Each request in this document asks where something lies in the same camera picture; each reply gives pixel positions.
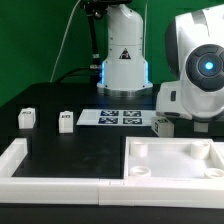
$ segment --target glowing blue light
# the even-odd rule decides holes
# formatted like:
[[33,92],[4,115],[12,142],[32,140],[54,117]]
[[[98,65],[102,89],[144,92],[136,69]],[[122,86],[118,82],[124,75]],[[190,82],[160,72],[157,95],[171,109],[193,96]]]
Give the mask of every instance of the glowing blue light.
[[105,76],[105,64],[104,62],[102,63],[102,74],[101,74],[101,84],[104,85],[104,76]]
[[145,62],[145,82],[149,84],[149,64],[147,61]]
[[206,68],[207,70],[211,70],[211,69],[213,69],[213,67],[214,67],[214,64],[213,64],[212,62],[207,62],[207,63],[205,64],[205,68]]

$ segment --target black cable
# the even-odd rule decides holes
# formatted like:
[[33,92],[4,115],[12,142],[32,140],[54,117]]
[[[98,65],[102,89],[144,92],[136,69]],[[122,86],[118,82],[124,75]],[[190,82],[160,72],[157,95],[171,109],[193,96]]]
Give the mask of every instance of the black cable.
[[95,76],[95,75],[98,75],[98,71],[96,71],[96,73],[92,73],[92,74],[76,74],[76,72],[79,72],[79,71],[84,71],[84,70],[91,70],[90,67],[80,67],[80,68],[76,68],[76,69],[73,69],[67,73],[65,73],[62,77],[58,78],[55,83],[61,83],[62,80],[64,80],[65,78],[68,78],[68,77],[72,77],[72,76]]

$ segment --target cable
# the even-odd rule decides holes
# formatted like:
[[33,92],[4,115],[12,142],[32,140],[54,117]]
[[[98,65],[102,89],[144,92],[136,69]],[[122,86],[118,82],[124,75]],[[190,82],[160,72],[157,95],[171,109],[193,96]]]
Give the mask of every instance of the cable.
[[61,76],[60,78],[58,78],[55,83],[60,83],[63,79],[67,78],[67,77],[70,77],[70,76],[81,76],[80,74],[77,75],[75,74],[76,72],[79,72],[79,71],[84,71],[84,70],[90,70],[90,67],[80,67],[80,68],[76,68],[76,69],[73,69],[67,73],[65,73],[63,76]]
[[65,33],[64,33],[64,36],[63,36],[63,39],[62,39],[61,47],[60,47],[60,50],[59,50],[57,59],[56,59],[55,64],[54,64],[54,69],[53,69],[53,72],[52,72],[52,75],[51,75],[50,82],[53,82],[54,75],[55,75],[55,72],[56,72],[56,69],[57,69],[57,66],[58,66],[59,59],[60,59],[60,57],[61,57],[62,50],[63,50],[63,48],[64,48],[65,40],[66,40],[66,38],[67,38],[67,34],[68,34],[68,31],[69,31],[69,28],[70,28],[70,25],[71,25],[73,16],[74,16],[75,11],[76,11],[76,9],[77,9],[77,7],[78,7],[78,5],[79,5],[79,3],[80,3],[81,1],[82,1],[82,0],[78,0],[77,3],[75,4],[74,8],[72,9],[72,12],[71,12],[71,15],[70,15],[70,17],[69,17],[68,24],[67,24],[67,26],[66,26],[66,30],[65,30]]

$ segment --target white casing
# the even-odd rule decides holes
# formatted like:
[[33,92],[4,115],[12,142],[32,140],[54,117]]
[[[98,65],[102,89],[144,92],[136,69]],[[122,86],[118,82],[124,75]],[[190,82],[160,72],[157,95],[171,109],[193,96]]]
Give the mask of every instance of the white casing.
[[[224,110],[224,88],[218,91],[205,92],[195,86],[186,74],[187,59],[196,48],[205,44],[224,47],[224,29],[222,29],[224,26],[224,5],[203,9],[202,11],[208,28],[203,24],[195,24],[191,13],[175,18],[180,81],[161,86],[157,101],[160,104],[157,106],[157,114],[159,115],[164,115],[164,112],[181,110],[180,116],[183,118],[192,119],[193,116],[208,119],[221,114]],[[163,98],[170,92],[169,89],[174,88],[174,85],[179,97],[179,101],[175,104],[169,100],[170,95]],[[173,105],[171,111],[168,111],[170,104]]]
[[[108,57],[103,62],[98,89],[135,92],[151,88],[148,62],[142,55],[143,20],[125,5],[108,8]],[[120,59],[127,49],[130,59]]]

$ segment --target white robot head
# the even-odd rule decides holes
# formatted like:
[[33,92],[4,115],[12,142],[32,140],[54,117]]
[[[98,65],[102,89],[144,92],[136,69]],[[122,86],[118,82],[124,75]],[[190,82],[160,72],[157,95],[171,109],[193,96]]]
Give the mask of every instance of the white robot head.
[[[175,17],[166,31],[165,44],[170,70],[179,81],[161,86],[157,114],[208,121],[223,113],[222,27],[224,5]],[[174,92],[176,100],[165,97],[165,102],[163,96]]]

